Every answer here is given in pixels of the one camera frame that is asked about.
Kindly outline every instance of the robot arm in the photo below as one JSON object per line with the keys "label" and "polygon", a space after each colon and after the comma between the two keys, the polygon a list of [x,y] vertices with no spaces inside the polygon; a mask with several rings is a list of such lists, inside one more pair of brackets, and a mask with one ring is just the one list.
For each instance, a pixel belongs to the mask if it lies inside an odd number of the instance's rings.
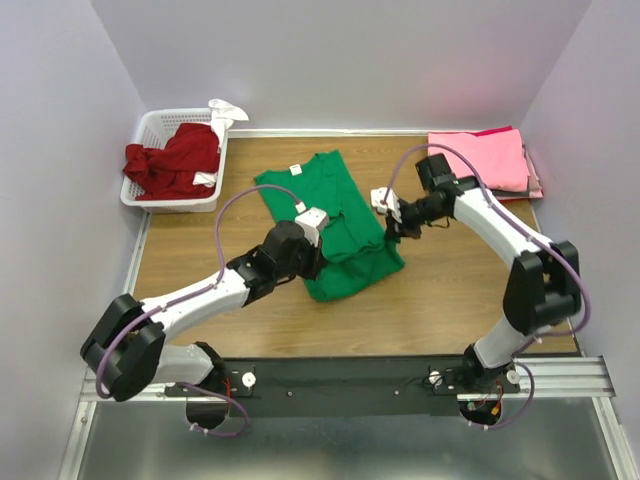
{"label": "robot arm", "polygon": [[480,235],[510,268],[503,317],[466,349],[459,377],[452,380],[462,379],[467,388],[486,387],[504,373],[513,355],[526,348],[533,336],[580,310],[577,285],[536,243],[555,250],[576,271],[578,252],[571,243],[555,244],[526,226],[490,192],[482,192],[474,177],[456,178],[444,155],[429,156],[418,162],[416,169],[427,197],[408,203],[393,191],[386,195],[387,188],[371,192],[372,206],[387,216],[387,236],[419,238],[421,226],[451,217]]}
{"label": "robot arm", "polygon": [[[129,294],[117,297],[82,346],[82,358],[94,372],[106,362],[102,381],[116,401],[128,400],[151,383],[198,385],[223,375],[216,369],[222,366],[220,356],[209,345],[166,344],[215,315],[249,305],[296,276],[315,279],[326,265],[320,232],[328,220],[325,212],[311,208],[295,221],[278,222],[261,245],[228,262],[222,275],[218,272],[141,302]],[[151,312],[153,317],[137,325],[105,360],[116,336]]]}

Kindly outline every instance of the white plastic basket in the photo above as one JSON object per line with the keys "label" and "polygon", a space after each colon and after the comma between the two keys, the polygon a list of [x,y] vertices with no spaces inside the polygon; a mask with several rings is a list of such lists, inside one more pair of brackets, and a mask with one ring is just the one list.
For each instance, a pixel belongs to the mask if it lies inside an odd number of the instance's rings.
{"label": "white plastic basket", "polygon": [[[180,124],[185,122],[210,124],[211,110],[208,108],[175,108],[149,112],[140,120],[134,143],[139,143],[144,147],[164,148],[167,141],[175,135]],[[220,146],[220,166],[218,167],[216,185],[210,197],[191,200],[136,200],[136,197],[142,195],[144,190],[125,176],[120,191],[120,200],[125,205],[141,207],[151,213],[213,212],[222,189],[226,157],[227,138],[225,137]]]}

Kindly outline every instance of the dark red towel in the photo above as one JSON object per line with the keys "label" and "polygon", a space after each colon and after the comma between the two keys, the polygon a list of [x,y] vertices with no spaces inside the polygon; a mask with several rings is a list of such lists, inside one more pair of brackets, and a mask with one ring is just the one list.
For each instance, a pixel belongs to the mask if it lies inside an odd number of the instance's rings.
{"label": "dark red towel", "polygon": [[209,125],[183,123],[164,150],[127,145],[124,174],[145,193],[137,200],[205,198],[213,188],[194,185],[195,172],[216,173],[220,165],[218,137]]}

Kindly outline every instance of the green cloth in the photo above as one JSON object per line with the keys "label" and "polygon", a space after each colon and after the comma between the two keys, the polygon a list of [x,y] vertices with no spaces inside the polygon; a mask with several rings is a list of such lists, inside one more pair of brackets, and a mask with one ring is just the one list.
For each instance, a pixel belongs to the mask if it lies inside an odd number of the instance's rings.
{"label": "green cloth", "polygon": [[[309,294],[327,302],[348,297],[404,267],[397,241],[385,240],[384,231],[360,195],[340,152],[318,153],[302,165],[302,173],[268,170],[255,178],[257,185],[272,183],[293,191],[307,207],[329,214],[322,231],[322,253],[329,262],[317,280],[306,280]],[[275,190],[260,195],[279,220],[296,215],[291,198]]]}

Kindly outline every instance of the white wall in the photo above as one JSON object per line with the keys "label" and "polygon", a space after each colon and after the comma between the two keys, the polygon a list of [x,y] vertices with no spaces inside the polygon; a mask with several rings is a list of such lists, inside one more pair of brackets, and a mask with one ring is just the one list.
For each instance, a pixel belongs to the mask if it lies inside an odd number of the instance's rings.
{"label": "white wall", "polygon": [[142,102],[86,0],[0,6],[0,478],[57,478],[82,341],[122,287]]}
{"label": "white wall", "polygon": [[640,452],[640,3],[595,0],[531,106],[522,133],[546,198],[545,233],[571,239],[593,297],[580,340],[604,354]]}
{"label": "white wall", "polygon": [[217,96],[256,128],[519,123],[590,3],[92,2],[150,109]]}

